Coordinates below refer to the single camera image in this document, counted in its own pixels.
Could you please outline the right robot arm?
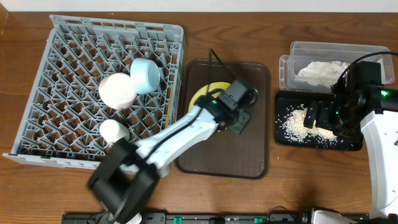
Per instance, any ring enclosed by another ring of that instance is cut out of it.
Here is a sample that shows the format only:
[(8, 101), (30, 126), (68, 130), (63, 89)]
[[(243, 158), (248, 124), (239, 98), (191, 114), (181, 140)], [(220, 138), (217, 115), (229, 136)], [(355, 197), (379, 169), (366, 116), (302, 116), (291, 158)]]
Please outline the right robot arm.
[(353, 62), (332, 86), (330, 103), (312, 101), (303, 125), (366, 143), (372, 202), (368, 223), (397, 223), (397, 90), (382, 84), (381, 65)]

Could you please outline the light blue bowl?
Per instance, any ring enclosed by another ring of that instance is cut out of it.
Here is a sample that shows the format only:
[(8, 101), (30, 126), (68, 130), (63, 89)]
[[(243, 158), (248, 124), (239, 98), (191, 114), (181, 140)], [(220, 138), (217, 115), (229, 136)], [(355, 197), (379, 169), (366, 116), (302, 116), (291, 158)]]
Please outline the light blue bowl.
[(130, 77), (136, 93), (144, 95), (157, 90), (160, 83), (160, 70), (154, 61), (136, 58), (131, 64)]

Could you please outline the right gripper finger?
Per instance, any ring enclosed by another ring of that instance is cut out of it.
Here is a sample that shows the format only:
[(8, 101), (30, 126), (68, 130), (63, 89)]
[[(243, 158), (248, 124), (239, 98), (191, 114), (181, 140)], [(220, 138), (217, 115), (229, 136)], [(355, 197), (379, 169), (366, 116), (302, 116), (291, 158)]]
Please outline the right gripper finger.
[(317, 117), (318, 114), (318, 108), (319, 108), (319, 101), (311, 101), (308, 108), (307, 112), (303, 121), (303, 125), (305, 128), (313, 128), (314, 121)]
[(334, 130), (334, 124), (330, 121), (332, 112), (332, 104), (319, 104), (316, 115), (316, 127), (326, 130)]

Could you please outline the pink white bowl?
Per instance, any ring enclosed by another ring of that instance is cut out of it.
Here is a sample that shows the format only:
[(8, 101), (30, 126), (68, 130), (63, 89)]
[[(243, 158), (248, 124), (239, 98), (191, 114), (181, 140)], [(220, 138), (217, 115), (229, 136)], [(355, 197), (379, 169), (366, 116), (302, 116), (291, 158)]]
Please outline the pink white bowl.
[(108, 107), (123, 110), (132, 106), (137, 93), (129, 75), (114, 73), (101, 80), (99, 96)]

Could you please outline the yellow plate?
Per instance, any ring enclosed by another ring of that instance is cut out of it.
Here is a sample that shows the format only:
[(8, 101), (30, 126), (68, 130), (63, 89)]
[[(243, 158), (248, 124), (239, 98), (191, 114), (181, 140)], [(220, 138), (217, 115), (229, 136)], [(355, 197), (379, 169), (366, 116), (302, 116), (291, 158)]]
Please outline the yellow plate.
[(214, 82), (214, 83), (210, 83), (209, 84), (209, 88), (208, 85), (205, 85), (203, 87), (201, 87), (191, 98), (190, 102), (189, 102), (189, 106), (188, 106), (188, 111), (190, 111), (193, 107), (194, 107), (194, 103), (196, 102), (196, 100), (202, 96), (202, 95), (206, 95), (206, 93), (209, 91), (213, 91), (216, 89), (221, 89), (221, 90), (226, 90), (229, 88), (231, 84), (227, 83), (227, 82)]

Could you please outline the white napkin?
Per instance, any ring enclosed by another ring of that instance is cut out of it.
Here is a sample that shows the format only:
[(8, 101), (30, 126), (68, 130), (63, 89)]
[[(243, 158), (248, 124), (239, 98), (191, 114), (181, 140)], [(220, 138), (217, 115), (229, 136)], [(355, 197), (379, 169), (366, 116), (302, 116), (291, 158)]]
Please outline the white napkin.
[(312, 86), (330, 87), (348, 66), (348, 63), (340, 61), (311, 62), (298, 72), (297, 78)]

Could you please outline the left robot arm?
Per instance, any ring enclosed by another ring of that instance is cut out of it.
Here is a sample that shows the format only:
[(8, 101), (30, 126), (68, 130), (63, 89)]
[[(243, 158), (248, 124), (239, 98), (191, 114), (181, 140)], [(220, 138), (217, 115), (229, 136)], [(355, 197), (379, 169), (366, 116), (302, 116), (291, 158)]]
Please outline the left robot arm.
[(156, 135), (135, 143), (118, 139), (87, 182), (106, 209), (96, 222), (132, 222), (148, 203), (165, 167), (217, 131), (241, 134), (257, 99), (258, 91), (237, 79), (225, 90), (200, 95), (185, 116)]

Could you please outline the small white green cup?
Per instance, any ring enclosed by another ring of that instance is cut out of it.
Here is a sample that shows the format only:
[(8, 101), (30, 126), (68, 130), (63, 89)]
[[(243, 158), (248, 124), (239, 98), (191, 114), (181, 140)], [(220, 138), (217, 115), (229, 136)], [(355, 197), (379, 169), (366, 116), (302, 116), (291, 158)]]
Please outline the small white green cup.
[(108, 144), (114, 144), (122, 138), (128, 141), (130, 138), (127, 127), (113, 119), (103, 121), (99, 126), (99, 133)]

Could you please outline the rice grains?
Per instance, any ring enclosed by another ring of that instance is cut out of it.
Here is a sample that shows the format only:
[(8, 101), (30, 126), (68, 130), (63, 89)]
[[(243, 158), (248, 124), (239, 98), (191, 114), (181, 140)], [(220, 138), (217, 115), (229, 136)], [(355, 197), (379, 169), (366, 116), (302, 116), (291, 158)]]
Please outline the rice grains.
[(313, 128), (306, 128), (303, 125), (306, 114), (307, 108), (304, 104), (288, 105), (281, 112), (276, 112), (275, 140), (288, 146), (356, 150), (356, 145), (352, 142), (335, 136), (332, 131), (316, 128), (315, 123)]

